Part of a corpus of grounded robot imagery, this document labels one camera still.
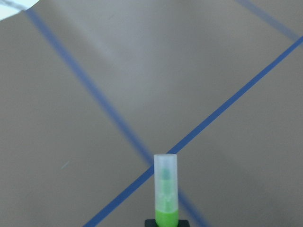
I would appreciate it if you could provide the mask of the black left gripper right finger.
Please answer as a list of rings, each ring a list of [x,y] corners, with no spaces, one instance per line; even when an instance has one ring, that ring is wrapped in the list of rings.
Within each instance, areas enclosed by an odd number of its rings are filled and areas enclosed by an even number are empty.
[[[178,221],[177,227],[190,227],[190,223],[189,223],[188,220],[180,219],[180,220]]]

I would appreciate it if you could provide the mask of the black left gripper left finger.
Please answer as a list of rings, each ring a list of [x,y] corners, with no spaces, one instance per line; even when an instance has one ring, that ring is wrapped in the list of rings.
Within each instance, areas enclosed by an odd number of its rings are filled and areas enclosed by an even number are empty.
[[[144,222],[144,227],[156,227],[155,219],[147,219]]]

